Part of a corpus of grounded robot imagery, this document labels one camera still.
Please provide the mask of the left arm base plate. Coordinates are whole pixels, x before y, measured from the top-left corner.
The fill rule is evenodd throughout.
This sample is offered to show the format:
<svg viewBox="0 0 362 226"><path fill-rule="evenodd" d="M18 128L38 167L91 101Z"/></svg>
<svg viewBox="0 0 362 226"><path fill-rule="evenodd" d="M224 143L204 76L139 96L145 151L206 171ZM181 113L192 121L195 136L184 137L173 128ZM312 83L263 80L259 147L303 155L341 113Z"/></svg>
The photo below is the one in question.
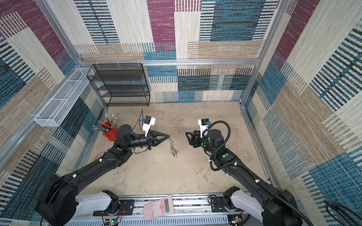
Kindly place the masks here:
<svg viewBox="0 0 362 226"><path fill-rule="evenodd" d="M94 217L121 217L130 216L133 213L134 200L115 200L103 211L94 211Z"/></svg>

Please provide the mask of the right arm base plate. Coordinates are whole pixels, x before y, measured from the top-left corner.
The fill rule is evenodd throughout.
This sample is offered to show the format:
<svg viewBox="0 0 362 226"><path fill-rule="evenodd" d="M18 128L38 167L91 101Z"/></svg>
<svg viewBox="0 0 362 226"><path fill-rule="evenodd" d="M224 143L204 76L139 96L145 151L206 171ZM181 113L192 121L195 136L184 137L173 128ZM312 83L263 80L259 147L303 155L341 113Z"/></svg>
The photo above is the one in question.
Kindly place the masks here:
<svg viewBox="0 0 362 226"><path fill-rule="evenodd" d="M207 198L208 203L211 206L212 212L244 212L242 209L232 209L229 207L226 207L226 204L224 203L223 197L216 196L216 195L210 195Z"/></svg>

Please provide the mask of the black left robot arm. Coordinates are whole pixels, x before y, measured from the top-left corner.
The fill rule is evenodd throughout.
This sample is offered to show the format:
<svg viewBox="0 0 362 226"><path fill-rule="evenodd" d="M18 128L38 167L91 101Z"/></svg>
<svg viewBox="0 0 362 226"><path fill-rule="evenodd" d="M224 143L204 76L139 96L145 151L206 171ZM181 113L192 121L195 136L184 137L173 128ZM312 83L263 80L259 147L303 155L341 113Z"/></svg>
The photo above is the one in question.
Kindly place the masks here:
<svg viewBox="0 0 362 226"><path fill-rule="evenodd" d="M98 160L62 177L51 176L44 185L35 211L51 226L63 226L72 217L81 203L76 196L89 184L107 172L127 162L132 156L132 148L151 149L169 139L169 135L158 131L137 134L128 124L118 128L116 141Z"/></svg>

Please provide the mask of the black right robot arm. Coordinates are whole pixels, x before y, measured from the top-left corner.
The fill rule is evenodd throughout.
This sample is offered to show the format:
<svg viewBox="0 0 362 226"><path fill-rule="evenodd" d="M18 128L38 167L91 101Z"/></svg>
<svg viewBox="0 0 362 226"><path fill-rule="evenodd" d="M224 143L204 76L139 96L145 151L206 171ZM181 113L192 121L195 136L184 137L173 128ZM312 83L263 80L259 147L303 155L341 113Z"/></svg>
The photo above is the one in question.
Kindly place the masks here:
<svg viewBox="0 0 362 226"><path fill-rule="evenodd" d="M250 170L237 155L226 147L229 136L220 130L185 133L189 145L201 147L210 155L212 171L222 170L236 179L250 194L233 186L223 193L225 207L241 209L258 219L264 226L300 226L307 217L298 209L291 192L280 191Z"/></svg>

